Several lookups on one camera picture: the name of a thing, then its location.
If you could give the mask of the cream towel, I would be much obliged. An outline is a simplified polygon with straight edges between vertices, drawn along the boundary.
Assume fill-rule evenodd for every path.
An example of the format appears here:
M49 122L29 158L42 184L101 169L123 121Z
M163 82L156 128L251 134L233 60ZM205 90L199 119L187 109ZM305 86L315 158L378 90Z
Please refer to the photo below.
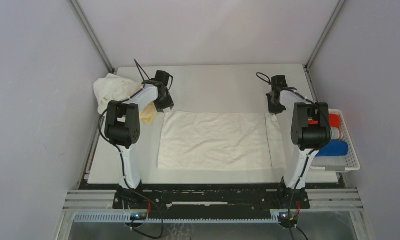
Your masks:
M243 171L287 165L277 117L270 113L170 112L157 164L165 170Z

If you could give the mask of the blue towel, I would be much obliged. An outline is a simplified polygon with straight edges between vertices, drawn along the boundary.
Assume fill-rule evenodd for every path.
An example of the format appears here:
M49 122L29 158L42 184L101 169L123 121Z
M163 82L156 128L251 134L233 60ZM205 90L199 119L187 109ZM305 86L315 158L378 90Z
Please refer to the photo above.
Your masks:
M317 157L341 157L349 152L349 145L342 140L331 140L326 146L321 148Z

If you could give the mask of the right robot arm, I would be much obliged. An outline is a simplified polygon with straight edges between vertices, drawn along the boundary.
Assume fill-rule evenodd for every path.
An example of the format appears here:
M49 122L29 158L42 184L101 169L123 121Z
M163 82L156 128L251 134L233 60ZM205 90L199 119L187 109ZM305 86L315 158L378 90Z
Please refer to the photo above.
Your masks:
M269 112L278 117L287 160L282 178L286 189L277 194L277 203L290 208L297 201L294 191L305 188L314 158L331 140L329 105L314 102L293 88L274 90L266 97Z

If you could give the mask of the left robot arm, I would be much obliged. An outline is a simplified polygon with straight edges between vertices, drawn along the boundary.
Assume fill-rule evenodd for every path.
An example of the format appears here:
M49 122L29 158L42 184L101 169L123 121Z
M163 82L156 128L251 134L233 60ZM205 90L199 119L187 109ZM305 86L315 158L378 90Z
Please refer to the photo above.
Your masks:
M111 100L100 114L97 124L100 136L118 153L122 169L119 185L130 190L124 200L133 209L141 207L145 200L144 194L136 190L142 180L135 163L135 144L141 137L140 112L150 103L158 112L175 106L164 83L148 80L130 97Z

